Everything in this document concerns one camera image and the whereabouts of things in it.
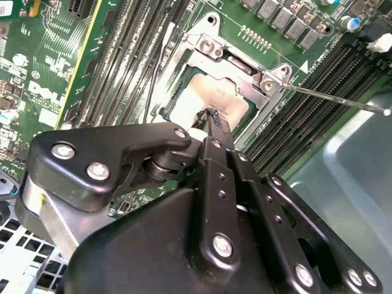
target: ram slot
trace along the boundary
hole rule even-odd
[[[118,53],[118,48],[121,46],[121,42],[128,31],[134,13],[137,11],[138,3],[139,0],[125,0],[122,3],[119,16],[108,37],[108,45],[105,47],[105,51],[100,58],[97,69],[94,71],[94,76],[90,81],[86,95],[79,108],[78,125],[84,120],[89,121],[91,110],[99,100],[100,90],[105,86],[108,73]]]
[[[327,60],[318,67],[316,72],[308,78],[308,81],[305,82],[304,86],[314,89],[317,86],[317,83],[328,78],[329,73],[332,72],[340,61],[349,53],[350,48],[340,48],[332,52]],[[257,155],[268,145],[266,138],[269,137],[272,139],[300,109],[306,107],[309,103],[311,103],[311,100],[309,98],[307,99],[306,95],[293,94],[286,106],[275,116],[272,123],[269,124],[266,130],[254,138],[253,143],[246,150],[246,154],[252,160],[255,160]]]
[[[116,98],[119,89],[121,89],[124,76],[129,72],[129,66],[134,56],[138,54],[139,47],[146,42],[145,36],[150,32],[151,22],[154,22],[153,19],[158,6],[159,1],[151,3],[150,0],[142,0],[140,3],[134,21],[121,44],[121,50],[108,76],[108,81],[99,94],[99,103],[93,109],[91,122],[94,126],[101,125],[105,120],[108,106]]]

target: metal rod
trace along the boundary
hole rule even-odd
[[[373,106],[373,105],[362,104],[362,103],[351,101],[351,100],[347,100],[347,99],[344,99],[344,98],[341,98],[341,97],[332,96],[332,95],[329,95],[329,94],[324,94],[324,93],[320,93],[320,92],[316,92],[316,91],[312,91],[312,90],[308,90],[308,89],[292,86],[292,85],[285,84],[285,83],[282,84],[282,87],[285,88],[285,89],[288,89],[288,90],[293,90],[293,91],[304,93],[304,94],[307,94],[307,95],[310,95],[310,96],[314,96],[314,97],[330,100],[330,101],[333,101],[335,103],[339,103],[339,104],[342,104],[342,105],[355,107],[355,108],[358,108],[360,110],[366,110],[366,111],[370,111],[370,112],[374,112],[374,113],[382,113],[385,116],[391,115],[391,109],[390,108],[385,109],[385,108],[381,108],[381,107],[377,107],[377,106]]]

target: green circuit board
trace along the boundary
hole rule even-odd
[[[317,40],[310,47],[300,39],[290,39],[287,28],[277,29],[279,24],[274,22],[275,18],[266,20],[258,15],[265,1],[96,0],[90,2],[92,8],[88,16],[81,18],[75,14],[74,7],[70,9],[74,5],[71,0],[57,0],[41,2],[35,17],[13,15],[9,32],[0,39],[0,98],[12,102],[18,118],[0,128],[1,168],[20,178],[33,137],[66,126],[81,108],[88,117],[74,127],[83,126],[83,123],[90,126],[138,123],[145,108],[147,85],[160,38],[165,25],[172,19],[177,19],[176,29],[164,53],[161,71],[173,57],[183,34],[206,13],[216,12],[222,38],[267,69],[283,62],[290,64],[293,69],[290,83],[301,85],[342,37],[349,34],[341,28],[344,15],[358,17],[363,27],[380,16],[378,6],[389,0],[370,1],[372,5],[363,0],[367,5],[363,9],[353,7],[359,0],[342,0],[340,4],[330,6],[321,5],[319,0],[295,0],[289,6],[286,1],[275,1],[279,9],[290,12],[291,22],[299,19],[308,31],[316,32]],[[254,6],[250,8],[249,3],[253,2]],[[171,10],[168,12],[165,6],[170,6]],[[300,16],[302,7],[307,7],[308,11]],[[314,24],[317,17],[321,20]],[[392,15],[382,17],[390,21]],[[127,36],[125,29],[130,24],[135,33]],[[105,55],[105,52],[116,52],[119,48],[122,51],[118,54],[123,58],[111,83],[106,85],[108,71],[102,61],[108,64],[115,56]],[[128,58],[132,61],[129,67]],[[362,100],[368,100],[388,79],[386,74],[380,77]],[[16,94],[7,92],[3,85],[12,87]],[[89,94],[90,102],[104,98],[99,101],[99,107],[91,107],[86,99]],[[291,95],[285,92],[282,103]],[[271,111],[266,120],[273,115]],[[245,150],[251,146],[258,138],[261,125],[240,148]],[[158,192],[143,190],[125,195],[113,205],[118,208],[120,203],[129,201],[130,196],[143,204],[175,186],[171,183]]]

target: robotic arm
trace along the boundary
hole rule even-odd
[[[213,110],[176,124],[33,139],[16,212],[70,258],[59,293],[382,293],[374,272],[277,175],[260,180]],[[116,221],[111,199],[178,189]]]

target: white label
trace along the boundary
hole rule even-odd
[[[50,127],[56,127],[57,119],[58,115],[56,113],[43,108],[39,114],[38,122],[46,124]]]
[[[23,101],[23,100],[19,100],[18,109],[19,109],[20,111],[24,111],[25,108],[26,108],[26,102]]]
[[[0,1],[0,17],[8,17],[12,13],[13,1]]]

